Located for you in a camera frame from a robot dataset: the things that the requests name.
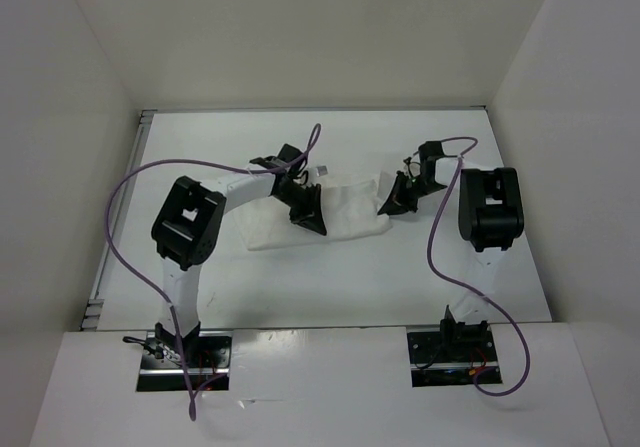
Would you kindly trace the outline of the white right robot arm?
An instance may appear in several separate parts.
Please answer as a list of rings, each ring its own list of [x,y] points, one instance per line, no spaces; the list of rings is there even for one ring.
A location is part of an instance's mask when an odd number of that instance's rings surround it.
[[[507,250],[524,231],[524,212],[517,171],[479,167],[464,154],[448,155],[445,139],[427,141],[403,160],[380,215],[415,213],[419,200],[439,191],[458,193],[458,230],[470,245],[463,282],[469,288],[448,306],[453,318],[467,325],[489,319],[487,298]]]

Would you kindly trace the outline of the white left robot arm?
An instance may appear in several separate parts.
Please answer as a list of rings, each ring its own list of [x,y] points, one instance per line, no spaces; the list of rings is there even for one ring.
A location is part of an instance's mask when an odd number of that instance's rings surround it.
[[[202,265],[216,246],[225,214],[263,198],[275,198],[289,208],[289,221],[325,236],[321,187],[300,182],[306,162],[286,144],[276,156],[251,161],[265,174],[231,174],[212,187],[188,177],[178,178],[152,226],[151,237],[161,257],[162,292],[170,303],[155,325],[155,338],[176,366],[192,364],[199,354],[201,322],[197,299]]]

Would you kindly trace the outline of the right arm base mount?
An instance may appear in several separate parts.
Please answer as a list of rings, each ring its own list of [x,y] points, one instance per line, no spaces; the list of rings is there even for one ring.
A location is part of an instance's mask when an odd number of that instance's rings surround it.
[[[440,327],[406,333],[413,388],[502,383],[494,338],[489,327],[464,326],[446,338]]]

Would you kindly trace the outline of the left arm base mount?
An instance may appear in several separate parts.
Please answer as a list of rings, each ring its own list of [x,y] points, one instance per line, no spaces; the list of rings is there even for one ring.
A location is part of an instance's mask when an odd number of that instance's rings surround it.
[[[187,390],[178,353],[162,347],[153,333],[146,333],[144,337],[124,336],[122,341],[142,348],[137,392]],[[202,332],[195,349],[187,354],[188,374],[193,389],[200,392],[227,391],[231,354],[230,332]]]

